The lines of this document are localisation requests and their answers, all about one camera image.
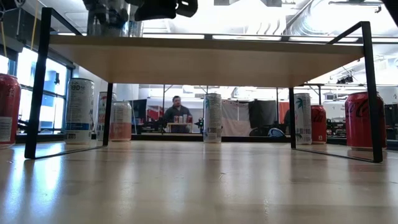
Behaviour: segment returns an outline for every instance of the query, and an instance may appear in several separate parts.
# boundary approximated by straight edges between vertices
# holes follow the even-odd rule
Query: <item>red soda can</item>
[[[373,148],[368,101],[367,92],[350,94],[346,100],[347,146],[351,146],[352,149],[371,150]],[[387,135],[384,102],[378,94],[377,108],[379,110],[381,147],[386,148]]]
[[[326,111],[322,105],[311,106],[312,144],[326,143]]]
[[[0,148],[15,144],[20,100],[17,77],[0,73]]]

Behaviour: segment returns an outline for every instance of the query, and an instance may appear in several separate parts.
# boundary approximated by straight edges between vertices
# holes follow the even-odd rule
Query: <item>wooden floor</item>
[[[398,223],[396,152],[382,164],[265,143],[23,152],[0,150],[0,223]]]

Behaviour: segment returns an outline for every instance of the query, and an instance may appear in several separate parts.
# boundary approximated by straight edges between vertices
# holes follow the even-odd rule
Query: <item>pink can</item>
[[[111,108],[111,141],[131,140],[131,106],[129,102],[117,101]]]

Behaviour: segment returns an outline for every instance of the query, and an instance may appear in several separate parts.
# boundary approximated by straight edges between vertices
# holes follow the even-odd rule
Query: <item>table top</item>
[[[107,82],[294,87],[363,57],[361,46],[52,35],[50,48]]]
[[[167,123],[167,125],[192,125],[192,123]]]

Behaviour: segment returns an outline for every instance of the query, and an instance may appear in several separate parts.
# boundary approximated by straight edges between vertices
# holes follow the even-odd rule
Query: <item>coca-cola can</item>
[[[369,115],[369,98],[367,92],[348,95],[345,103],[347,146],[352,149],[372,150],[371,119]],[[381,146],[386,148],[386,120],[384,118],[384,102],[377,94]]]
[[[131,140],[131,106],[126,101],[116,101],[111,108],[111,141]]]
[[[312,144],[326,143],[326,110],[322,105],[311,106]]]
[[[16,77],[0,73],[0,148],[15,144],[21,86]]]

